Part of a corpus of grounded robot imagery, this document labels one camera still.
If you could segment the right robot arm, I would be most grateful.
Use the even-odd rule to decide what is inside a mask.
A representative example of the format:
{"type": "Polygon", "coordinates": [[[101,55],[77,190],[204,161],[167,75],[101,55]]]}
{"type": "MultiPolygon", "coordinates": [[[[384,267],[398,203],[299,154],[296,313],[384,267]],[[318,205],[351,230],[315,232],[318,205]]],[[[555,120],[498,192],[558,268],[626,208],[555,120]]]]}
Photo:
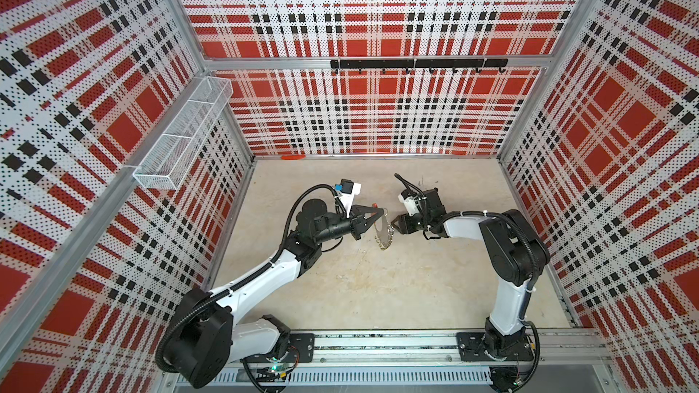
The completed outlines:
{"type": "Polygon", "coordinates": [[[482,343],[474,351],[491,360],[507,360],[527,343],[526,313],[536,283],[550,261],[547,248],[517,209],[449,212],[436,188],[420,192],[407,187],[398,199],[406,212],[391,226],[400,234],[420,231],[427,240],[468,238],[484,243],[498,287],[493,310],[485,320],[482,343]]]}

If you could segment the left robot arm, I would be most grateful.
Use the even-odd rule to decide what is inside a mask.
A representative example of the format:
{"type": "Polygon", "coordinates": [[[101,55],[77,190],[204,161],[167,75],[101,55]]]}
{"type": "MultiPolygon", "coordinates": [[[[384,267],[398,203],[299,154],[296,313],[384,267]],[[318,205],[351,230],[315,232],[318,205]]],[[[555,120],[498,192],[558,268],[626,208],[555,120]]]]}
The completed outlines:
{"type": "Polygon", "coordinates": [[[271,315],[249,323],[245,316],[309,271],[320,259],[324,243],[345,236],[359,240],[383,215],[378,207],[353,205],[346,212],[331,212],[320,199],[304,203],[272,258],[224,286],[192,289],[182,298],[158,343],[158,368],[180,374],[199,389],[235,360],[256,355],[283,358],[289,327],[271,315]]]}

